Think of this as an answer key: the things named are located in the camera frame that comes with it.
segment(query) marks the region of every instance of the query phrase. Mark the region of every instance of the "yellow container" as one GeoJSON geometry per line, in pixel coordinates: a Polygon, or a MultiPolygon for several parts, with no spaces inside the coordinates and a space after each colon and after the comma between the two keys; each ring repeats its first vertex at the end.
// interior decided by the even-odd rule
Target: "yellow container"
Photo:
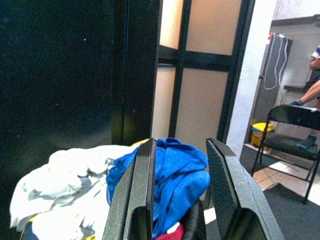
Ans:
{"type": "MultiPolygon", "coordinates": [[[[262,136],[264,134],[264,130],[266,128],[265,122],[258,122],[252,125],[252,138],[251,138],[251,145],[260,147],[262,136]]],[[[266,131],[266,136],[268,137],[270,133],[274,132],[276,127],[271,123],[268,124],[268,129],[266,131]]],[[[268,151],[270,148],[264,147],[263,150],[268,151]]]]}

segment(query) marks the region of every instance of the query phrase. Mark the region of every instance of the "chair seat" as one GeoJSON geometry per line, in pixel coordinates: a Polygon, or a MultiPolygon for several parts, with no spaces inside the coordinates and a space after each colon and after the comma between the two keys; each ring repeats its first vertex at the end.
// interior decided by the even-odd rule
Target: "chair seat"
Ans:
{"type": "Polygon", "coordinates": [[[318,158],[318,146],[315,144],[308,149],[301,149],[296,144],[300,143],[302,139],[285,136],[281,134],[272,134],[264,141],[264,146],[281,152],[299,156],[301,158],[312,161],[318,158]]]}

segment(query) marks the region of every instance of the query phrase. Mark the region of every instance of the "pile of clothes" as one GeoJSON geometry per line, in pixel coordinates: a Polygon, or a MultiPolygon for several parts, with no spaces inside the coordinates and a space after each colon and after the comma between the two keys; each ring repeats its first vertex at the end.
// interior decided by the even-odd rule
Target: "pile of clothes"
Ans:
{"type": "MultiPolygon", "coordinates": [[[[139,147],[106,145],[53,153],[24,176],[10,205],[10,227],[24,240],[101,240],[117,183],[139,147]]],[[[180,223],[209,186],[207,157],[174,138],[156,143],[152,238],[178,240],[180,223]]]]}

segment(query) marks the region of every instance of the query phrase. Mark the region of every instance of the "red cloth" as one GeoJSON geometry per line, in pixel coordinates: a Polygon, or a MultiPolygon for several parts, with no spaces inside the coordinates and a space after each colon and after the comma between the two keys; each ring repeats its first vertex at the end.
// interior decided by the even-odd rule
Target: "red cloth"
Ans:
{"type": "Polygon", "coordinates": [[[182,240],[185,234],[184,226],[180,224],[173,233],[165,233],[155,238],[155,240],[182,240]]]}

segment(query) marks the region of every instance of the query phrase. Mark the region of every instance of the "folding chair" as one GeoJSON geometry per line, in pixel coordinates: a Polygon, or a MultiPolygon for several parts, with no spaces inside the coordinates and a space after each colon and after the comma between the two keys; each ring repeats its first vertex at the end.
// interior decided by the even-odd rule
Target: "folding chair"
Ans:
{"type": "Polygon", "coordinates": [[[267,129],[270,121],[292,124],[296,126],[309,128],[309,129],[320,130],[320,110],[316,108],[309,108],[309,107],[302,107],[302,106],[295,106],[295,105],[280,105],[272,108],[267,115],[266,128],[263,131],[261,144],[256,154],[256,158],[255,158],[254,165],[251,172],[251,176],[253,176],[255,173],[255,169],[256,169],[259,157],[260,157],[259,163],[262,164],[264,147],[268,147],[277,151],[281,151],[290,155],[298,156],[298,157],[313,161],[312,167],[308,169],[309,171],[306,178],[292,175],[287,172],[280,171],[278,169],[274,169],[270,167],[271,169],[274,169],[278,172],[304,180],[309,183],[306,190],[306,194],[303,199],[303,204],[306,204],[312,183],[314,182],[317,169],[319,166],[320,151],[318,150],[318,146],[314,144],[308,149],[301,149],[297,147],[296,144],[302,141],[302,139],[285,136],[282,134],[272,134],[267,137],[267,129]]]}

